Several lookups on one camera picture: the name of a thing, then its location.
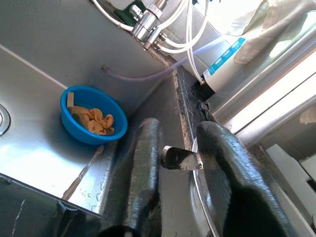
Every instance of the blue plastic bowl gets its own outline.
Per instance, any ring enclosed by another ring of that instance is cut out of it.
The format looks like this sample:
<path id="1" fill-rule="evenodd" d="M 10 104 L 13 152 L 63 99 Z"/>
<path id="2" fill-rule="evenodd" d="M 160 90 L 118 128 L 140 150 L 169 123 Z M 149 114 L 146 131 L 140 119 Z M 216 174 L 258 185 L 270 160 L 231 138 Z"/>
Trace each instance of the blue plastic bowl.
<path id="1" fill-rule="evenodd" d="M 74 104 L 87 109 L 99 108 L 104 115 L 111 114 L 114 117 L 114 134 L 97 135 L 82 127 L 70 115 L 67 109 L 67 94 L 72 91 L 75 94 Z M 101 145 L 108 141 L 121 138 L 127 130 L 127 119 L 121 107 L 110 96 L 92 87 L 77 85 L 69 87 L 60 98 L 61 120 L 65 129 L 76 139 L 90 145 Z"/>

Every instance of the blue label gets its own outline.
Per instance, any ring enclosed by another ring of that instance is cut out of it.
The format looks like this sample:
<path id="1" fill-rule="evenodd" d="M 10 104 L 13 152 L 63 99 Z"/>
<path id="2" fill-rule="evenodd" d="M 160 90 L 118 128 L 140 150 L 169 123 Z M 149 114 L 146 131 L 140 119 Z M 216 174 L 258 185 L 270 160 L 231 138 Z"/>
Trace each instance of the blue label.
<path id="1" fill-rule="evenodd" d="M 242 44 L 246 41 L 244 38 L 239 38 L 219 59 L 216 60 L 209 68 L 208 71 L 211 75 L 213 75 L 230 57 L 233 56 L 237 50 L 240 49 Z"/>

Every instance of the clear plastic tubing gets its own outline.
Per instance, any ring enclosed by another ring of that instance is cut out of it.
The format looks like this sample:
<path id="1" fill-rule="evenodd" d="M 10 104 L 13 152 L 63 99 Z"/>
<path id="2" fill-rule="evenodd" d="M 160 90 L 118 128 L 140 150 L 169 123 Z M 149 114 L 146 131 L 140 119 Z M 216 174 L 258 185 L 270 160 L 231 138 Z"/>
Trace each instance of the clear plastic tubing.
<path id="1" fill-rule="evenodd" d="M 223 37 L 219 37 L 213 41 L 211 41 L 210 43 L 204 45 L 203 47 L 195 50 L 193 52 L 193 55 L 194 56 L 197 56 L 207 50 L 209 50 L 210 48 L 212 48 L 213 46 L 221 43 L 225 41 L 225 39 Z M 148 76 L 145 76 L 145 77 L 140 77 L 140 78 L 131 78 L 131 77 L 125 77 L 125 76 L 122 76 L 114 71 L 112 71 L 110 68 L 106 67 L 106 66 L 103 66 L 102 67 L 102 70 L 112 76 L 113 78 L 117 78 L 117 79 L 120 79 L 120 80 L 126 80 L 126 81 L 147 81 L 147 80 L 156 80 L 156 79 L 159 79 L 159 78 L 162 78 L 164 77 L 165 75 L 167 74 L 170 74 L 171 72 L 173 72 L 176 68 L 180 67 L 182 64 L 184 64 L 186 61 L 188 60 L 187 57 L 184 57 L 182 58 L 181 60 L 179 60 L 178 62 L 176 62 L 175 64 L 171 65 L 169 68 L 166 68 L 164 69 L 163 71 L 161 72 L 158 72 L 158 73 L 154 73 L 154 74 L 151 74 L 151 75 L 148 75 Z"/>

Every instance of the sink drain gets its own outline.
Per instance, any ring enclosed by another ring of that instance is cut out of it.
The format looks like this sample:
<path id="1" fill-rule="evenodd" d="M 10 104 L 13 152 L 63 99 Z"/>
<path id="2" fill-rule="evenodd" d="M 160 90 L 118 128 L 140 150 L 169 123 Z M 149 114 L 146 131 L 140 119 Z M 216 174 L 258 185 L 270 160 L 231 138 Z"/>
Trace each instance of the sink drain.
<path id="1" fill-rule="evenodd" d="M 10 125 L 10 116 L 7 110 L 0 105 L 0 136 L 8 129 Z"/>

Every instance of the water droplet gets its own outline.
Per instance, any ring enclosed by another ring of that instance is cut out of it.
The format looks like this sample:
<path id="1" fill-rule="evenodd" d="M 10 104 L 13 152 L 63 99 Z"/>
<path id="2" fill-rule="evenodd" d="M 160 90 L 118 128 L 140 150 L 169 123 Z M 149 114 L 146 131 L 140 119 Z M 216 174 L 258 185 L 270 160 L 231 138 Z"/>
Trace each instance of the water droplet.
<path id="1" fill-rule="evenodd" d="M 100 195 L 101 195 L 101 193 L 98 193 L 98 194 L 97 194 L 97 196 L 96 196 L 97 201 L 100 201 Z"/>

